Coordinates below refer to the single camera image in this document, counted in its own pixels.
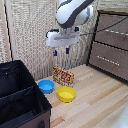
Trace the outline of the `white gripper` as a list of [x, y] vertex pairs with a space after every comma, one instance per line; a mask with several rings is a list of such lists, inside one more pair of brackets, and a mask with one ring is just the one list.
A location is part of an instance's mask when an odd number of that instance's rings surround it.
[[[79, 41], [79, 28], [52, 29], [46, 34], [46, 45], [53, 48], [53, 55], [57, 56], [55, 47], [76, 44]], [[69, 54], [70, 46], [66, 47], [66, 54]]]

